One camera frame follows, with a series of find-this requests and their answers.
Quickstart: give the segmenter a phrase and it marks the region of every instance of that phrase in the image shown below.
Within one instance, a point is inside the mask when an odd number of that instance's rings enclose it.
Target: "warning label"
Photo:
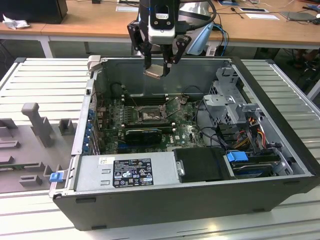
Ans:
[[[153,185],[151,159],[115,160],[112,184],[115,188]]]

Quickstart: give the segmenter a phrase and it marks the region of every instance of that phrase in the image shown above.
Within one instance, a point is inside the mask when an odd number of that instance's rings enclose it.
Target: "wooden desk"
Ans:
[[[129,38],[127,25],[137,18],[136,12],[116,11],[116,2],[68,0],[67,6],[62,23],[47,24],[41,31],[43,35]]]
[[[269,12],[298,12],[302,11],[302,7],[306,6],[305,2],[294,1],[285,8],[281,8],[289,3],[289,0],[261,0],[265,4],[259,4],[259,8],[267,9]],[[250,8],[244,2],[240,2],[242,7]],[[218,3],[215,4],[218,13],[234,13],[230,8],[223,9]],[[265,20],[265,19],[250,19],[245,14],[242,14],[244,19],[238,14],[221,14],[223,29],[229,33],[229,44],[253,43],[253,44],[287,44],[297,46],[314,46],[320,47],[320,26],[309,23],[308,25],[300,24],[296,21],[287,21],[280,13],[270,13],[275,15],[280,20]],[[209,38],[211,41],[221,40],[220,32],[213,32]]]
[[[41,35],[41,30],[45,27],[45,25],[45,23],[32,23],[30,27],[18,28],[17,30],[13,30],[1,23],[0,34]]]
[[[261,0],[261,2],[273,6],[262,3],[258,5],[270,12],[297,12],[306,5],[303,2],[294,1],[287,7],[281,8],[290,0]],[[225,8],[217,2],[214,4],[218,13],[233,13],[230,7]],[[240,2],[240,5],[249,7],[244,2]],[[127,25],[136,19],[136,12],[117,12],[116,2],[92,4],[91,1],[68,0],[67,6],[68,14],[62,24],[31,23],[31,28],[16,31],[7,29],[1,24],[0,39],[38,40],[47,58],[53,57],[49,41],[131,42]],[[304,25],[294,21],[287,22],[279,13],[272,14],[280,20],[250,19],[245,14],[242,14],[244,19],[241,19],[238,14],[221,14],[223,28],[230,37],[228,45],[296,49],[318,49],[320,47],[320,26],[312,23]],[[214,31],[210,35],[209,44],[215,46],[221,39],[221,33]]]

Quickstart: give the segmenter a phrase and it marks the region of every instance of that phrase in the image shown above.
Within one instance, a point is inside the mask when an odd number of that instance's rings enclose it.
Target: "black computer case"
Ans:
[[[3,15],[28,23],[60,24],[68,11],[66,0],[1,0],[0,19]]]

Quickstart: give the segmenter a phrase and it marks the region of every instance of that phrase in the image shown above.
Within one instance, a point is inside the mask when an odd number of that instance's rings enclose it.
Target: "motherboard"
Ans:
[[[113,99],[100,125],[102,154],[171,152],[204,147],[195,125],[196,102],[182,96],[165,101]]]

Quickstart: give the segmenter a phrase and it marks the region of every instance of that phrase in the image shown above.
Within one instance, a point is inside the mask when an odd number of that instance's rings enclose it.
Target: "blue wire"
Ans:
[[[225,54],[226,48],[227,48],[227,34],[226,31],[223,30],[221,27],[219,27],[218,25],[214,24],[214,26],[220,30],[220,32],[223,34],[224,37],[224,47],[223,47],[223,51],[221,53],[221,56],[223,56]]]

